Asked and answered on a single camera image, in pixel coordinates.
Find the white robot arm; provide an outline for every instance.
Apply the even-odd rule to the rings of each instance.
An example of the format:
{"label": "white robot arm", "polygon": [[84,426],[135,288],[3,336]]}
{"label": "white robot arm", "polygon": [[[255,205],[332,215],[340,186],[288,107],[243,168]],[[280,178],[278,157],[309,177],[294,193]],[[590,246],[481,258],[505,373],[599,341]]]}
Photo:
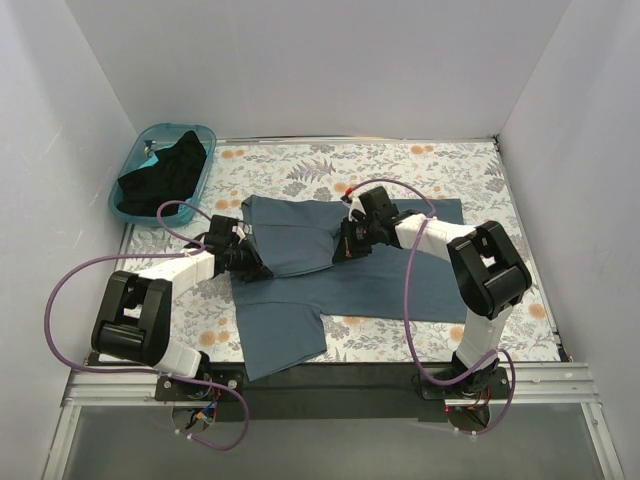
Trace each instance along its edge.
{"label": "white robot arm", "polygon": [[203,241],[205,252],[193,255],[197,249],[188,245],[184,257],[137,272],[114,272],[91,335],[93,349],[161,372],[201,378],[206,354],[170,338],[173,300],[227,270],[247,281],[271,276],[236,219],[214,215]]}
{"label": "white robot arm", "polygon": [[[425,221],[417,249],[451,263],[467,305],[464,335],[452,360],[462,373],[498,347],[513,306],[531,286],[531,274],[499,223],[456,225],[399,212],[385,189],[376,187],[351,201],[334,261],[368,255],[376,243],[411,249]],[[494,355],[484,361],[479,376],[490,372],[496,360]]]}

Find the plastic bin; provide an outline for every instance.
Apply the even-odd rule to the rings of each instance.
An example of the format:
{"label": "plastic bin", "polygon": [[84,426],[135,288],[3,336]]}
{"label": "plastic bin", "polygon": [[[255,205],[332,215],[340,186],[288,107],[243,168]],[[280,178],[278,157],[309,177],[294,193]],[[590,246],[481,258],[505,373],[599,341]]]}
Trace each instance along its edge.
{"label": "plastic bin", "polygon": [[[153,150],[160,150],[161,148],[169,147],[175,144],[180,137],[184,135],[189,130],[193,130],[198,135],[198,139],[204,146],[207,152],[207,159],[204,162],[204,167],[202,169],[202,173],[200,174],[200,179],[198,180],[198,184],[196,185],[196,189],[193,192],[191,200],[189,203],[193,206],[200,205],[200,199],[202,197],[202,191],[204,190],[204,185],[207,182],[207,177],[209,176],[209,172],[211,171],[211,165],[213,164],[213,151],[216,148],[216,136],[211,131],[211,129],[204,127],[202,125],[177,125],[173,123],[160,123],[158,125],[154,125],[153,127],[147,128],[144,132],[140,134],[136,143],[133,144],[133,148],[131,152],[129,152],[129,156],[127,157],[127,161],[124,163],[122,169],[120,170],[120,174],[118,178],[121,176],[132,172],[140,168],[144,162],[148,160],[147,154],[145,152],[145,147],[147,141],[154,141]],[[137,215],[128,215],[124,212],[118,210],[118,203],[122,201],[122,189],[118,182],[115,182],[115,185],[111,189],[111,194],[109,195],[109,209],[113,212],[113,214],[121,218],[127,223],[132,223],[134,225],[143,225],[145,227],[159,227],[160,224],[155,216],[153,217],[143,217]],[[166,217],[162,217],[167,226],[171,228],[181,227],[189,223],[193,216],[195,215],[195,211],[190,208],[184,208],[181,211],[178,211],[175,215],[170,215]]]}

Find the table surface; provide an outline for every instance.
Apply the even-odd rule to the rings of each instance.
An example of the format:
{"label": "table surface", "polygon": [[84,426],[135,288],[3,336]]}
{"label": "table surface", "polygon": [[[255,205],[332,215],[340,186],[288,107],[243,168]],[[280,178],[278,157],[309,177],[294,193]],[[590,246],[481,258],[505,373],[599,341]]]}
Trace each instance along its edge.
{"label": "table surface", "polygon": [[[256,194],[285,200],[339,200],[348,185],[370,178],[410,183],[431,198],[459,198],[467,224],[500,222],[534,278],[523,302],[514,308],[501,346],[515,360],[558,361],[559,355],[540,279],[532,269],[513,199],[492,142],[473,143],[250,143],[222,144],[203,192],[206,212],[242,217],[240,204]],[[410,192],[385,185],[392,198]],[[179,229],[195,236],[208,230],[204,218]],[[133,227],[127,253],[178,251],[184,242],[162,229]],[[126,270],[160,260],[127,260]],[[327,352],[319,362],[410,361],[402,321],[365,317],[323,316]],[[414,342],[424,361],[449,361],[463,327],[449,323],[412,322]],[[212,361],[242,361],[229,275],[203,282],[173,305],[171,335],[206,352]]]}

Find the white enclosure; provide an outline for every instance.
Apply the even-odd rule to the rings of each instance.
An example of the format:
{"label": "white enclosure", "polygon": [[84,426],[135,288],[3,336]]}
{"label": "white enclosure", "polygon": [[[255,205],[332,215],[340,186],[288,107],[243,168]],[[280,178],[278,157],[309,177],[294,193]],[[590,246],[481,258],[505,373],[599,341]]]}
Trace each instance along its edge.
{"label": "white enclosure", "polygon": [[[116,253],[107,195],[159,122],[222,138],[501,134],[562,338],[640,478],[637,2],[0,0],[0,31],[2,478],[40,477],[68,377],[45,302],[71,267]],[[111,268],[56,305],[75,360]]]}
{"label": "white enclosure", "polygon": [[67,3],[137,130],[447,139],[502,129],[569,2]]}

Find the gray pants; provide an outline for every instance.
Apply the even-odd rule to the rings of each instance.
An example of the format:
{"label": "gray pants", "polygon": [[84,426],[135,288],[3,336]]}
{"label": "gray pants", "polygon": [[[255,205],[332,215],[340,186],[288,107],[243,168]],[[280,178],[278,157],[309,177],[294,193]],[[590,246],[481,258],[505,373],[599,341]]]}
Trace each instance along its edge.
{"label": "gray pants", "polygon": [[[394,200],[398,209],[428,212],[420,200]],[[459,200],[434,200],[437,217],[463,223]],[[368,257],[332,265],[340,202],[290,202],[251,196],[242,204],[251,240],[271,280],[242,283],[232,275],[238,331],[250,380],[324,353],[320,314],[402,319],[408,250],[373,247]],[[416,254],[411,319],[462,323],[466,306],[448,262]]]}

